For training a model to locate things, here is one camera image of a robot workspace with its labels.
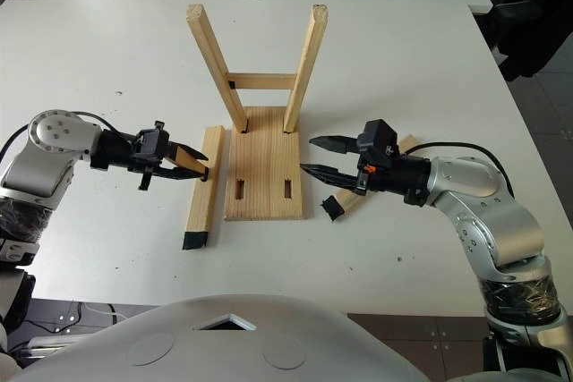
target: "wooden stick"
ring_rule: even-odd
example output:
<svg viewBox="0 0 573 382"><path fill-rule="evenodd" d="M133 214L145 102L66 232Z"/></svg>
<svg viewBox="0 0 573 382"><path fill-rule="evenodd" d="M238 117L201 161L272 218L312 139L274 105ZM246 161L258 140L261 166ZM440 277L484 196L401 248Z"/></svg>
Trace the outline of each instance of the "wooden stick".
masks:
<svg viewBox="0 0 573 382"><path fill-rule="evenodd" d="M408 151L410 148L415 147L418 141L414 136L408 134L404 139L402 139L398 146L400 152ZM339 190L334 195L329 196L326 200L322 202L322 207L329 214L330 219L334 221L339 216L344 215L349 210L356 208L358 203L365 200L366 197L372 195L368 193L365 196L359 196L351 192L350 190Z"/></svg>
<svg viewBox="0 0 573 382"><path fill-rule="evenodd" d="M211 224L215 198L217 197L218 172L221 164L221 154L225 141L225 129L222 125L205 129L201 152L209 158L205 163L209 168L207 181L195 181L195 189L191 200L191 209L187 219L187 228L183 242L184 250L192 250L205 246Z"/></svg>
<svg viewBox="0 0 573 382"><path fill-rule="evenodd" d="M295 73L231 73L227 80L236 89L292 89Z"/></svg>
<svg viewBox="0 0 573 382"><path fill-rule="evenodd" d="M240 132L247 130L247 116L244 112L241 100L234 89L229 87L227 74L229 70L221 54L217 39L209 23L207 13L202 4L190 4L187 9L187 24L195 37L203 59L209 68L209 72L217 85L218 92L225 103L225 107L236 129Z"/></svg>
<svg viewBox="0 0 573 382"><path fill-rule="evenodd" d="M308 87L308 81L311 78L316 55L319 53L319 48L321 47L322 36L324 35L328 18L329 11L325 4L315 4L312 6L311 21L309 22L306 32L303 53L301 54L298 69L296 70L295 85L290 93L288 104L286 105L283 132L291 133L295 130L298 114L304 99L304 93Z"/></svg>

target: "wooden plank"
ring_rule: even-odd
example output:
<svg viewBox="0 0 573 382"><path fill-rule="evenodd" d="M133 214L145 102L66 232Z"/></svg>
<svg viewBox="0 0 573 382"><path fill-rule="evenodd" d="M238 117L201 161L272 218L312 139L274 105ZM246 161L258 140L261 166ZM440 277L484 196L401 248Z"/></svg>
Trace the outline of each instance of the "wooden plank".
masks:
<svg viewBox="0 0 573 382"><path fill-rule="evenodd" d="M316 62L316 56L321 47L322 36L326 29L329 18L329 11L325 4L315 4L312 6L311 20L304 39L303 53L296 70L296 79L293 90L290 93L288 104L286 105L285 121L283 131L290 133L295 130L298 114L303 104L304 93L311 78L312 68Z"/></svg>
<svg viewBox="0 0 573 382"><path fill-rule="evenodd" d="M191 209L184 236L184 250L200 248L207 241L213 221L215 198L217 197L218 173L225 141L225 128L222 125L205 129L201 152L209 159L207 181L195 181Z"/></svg>
<svg viewBox="0 0 573 382"><path fill-rule="evenodd" d="M416 146L417 144L417 139L411 134L408 134L398 143L398 146L400 148L400 152L403 153ZM322 206L324 207L324 210L326 210L330 215L332 221L334 221L339 216L346 214L348 211L356 208L359 203L365 201L365 199L371 195L371 192L367 193L365 196L359 196L350 190L338 190L335 194L324 200L322 202Z"/></svg>
<svg viewBox="0 0 573 382"><path fill-rule="evenodd" d="M234 89L229 87L227 80L227 65L221 54L217 39L209 23L207 13L202 4L190 4L187 9L187 24L195 37L203 59L215 81L218 92L236 129L240 132L247 130L247 117L241 105L241 100Z"/></svg>
<svg viewBox="0 0 573 382"><path fill-rule="evenodd" d="M295 78L295 73L229 72L227 74L227 80L232 81L236 89L292 89L295 85Z"/></svg>
<svg viewBox="0 0 573 382"><path fill-rule="evenodd" d="M249 132L231 132L225 219L302 219L298 131L283 133L283 106L245 111Z"/></svg>

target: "rectangular slot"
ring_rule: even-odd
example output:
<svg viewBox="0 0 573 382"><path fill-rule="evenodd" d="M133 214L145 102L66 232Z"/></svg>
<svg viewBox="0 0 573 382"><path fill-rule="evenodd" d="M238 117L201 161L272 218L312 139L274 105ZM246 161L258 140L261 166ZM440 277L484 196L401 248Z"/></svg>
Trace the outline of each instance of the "rectangular slot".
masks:
<svg viewBox="0 0 573 382"><path fill-rule="evenodd" d="M290 179L285 179L285 199L292 199L292 197Z"/></svg>
<svg viewBox="0 0 573 382"><path fill-rule="evenodd" d="M243 197L244 197L244 181L242 179L237 179L235 186L235 200L242 200Z"/></svg>

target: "wooden leg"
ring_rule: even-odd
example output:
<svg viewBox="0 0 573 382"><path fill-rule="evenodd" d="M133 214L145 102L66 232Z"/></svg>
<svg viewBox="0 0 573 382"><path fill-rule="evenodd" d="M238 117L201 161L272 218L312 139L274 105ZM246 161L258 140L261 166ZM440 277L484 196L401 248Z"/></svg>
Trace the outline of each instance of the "wooden leg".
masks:
<svg viewBox="0 0 573 382"><path fill-rule="evenodd" d="M408 151L410 148L415 147L418 144L418 141L414 136L408 134L404 139L402 139L398 146L400 147L400 152ZM339 190L332 196L329 196L326 200L322 202L322 207L329 214L330 219L334 221L339 216L344 215L348 211L364 201L368 196L371 196L372 193L368 193L365 196L359 196L358 194L354 194L350 190Z"/></svg>
<svg viewBox="0 0 573 382"><path fill-rule="evenodd" d="M285 121L283 124L284 132L291 133L295 130L298 113L303 103L308 81L311 78L316 55L319 53L319 48L321 47L322 36L324 35L328 18L329 12L325 4L316 4L312 7L311 21L309 22L306 32L303 53L298 63L298 69L296 70L295 85L290 93L288 104L286 105Z"/></svg>
<svg viewBox="0 0 573 382"><path fill-rule="evenodd" d="M207 13L202 4L191 4L187 9L187 24L195 37L209 72L217 85L218 92L223 98L233 124L240 132L247 130L247 116L238 94L229 87L227 80L228 69L218 46L217 39L209 23Z"/></svg>
<svg viewBox="0 0 573 382"><path fill-rule="evenodd" d="M218 172L224 141L225 129L222 125L205 129L201 152L209 159L205 163L209 168L209 175L205 182L195 181L189 219L185 229L184 250L201 248L207 241L217 197Z"/></svg>

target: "triangular opening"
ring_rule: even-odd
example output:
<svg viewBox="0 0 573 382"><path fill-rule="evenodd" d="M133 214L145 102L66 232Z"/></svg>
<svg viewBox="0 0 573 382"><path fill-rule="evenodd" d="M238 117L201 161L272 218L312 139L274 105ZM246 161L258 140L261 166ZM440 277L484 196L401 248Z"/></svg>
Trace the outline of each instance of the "triangular opening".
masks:
<svg viewBox="0 0 573 382"><path fill-rule="evenodd" d="M244 330L241 326L231 320L220 322L215 326L203 328L203 330Z"/></svg>

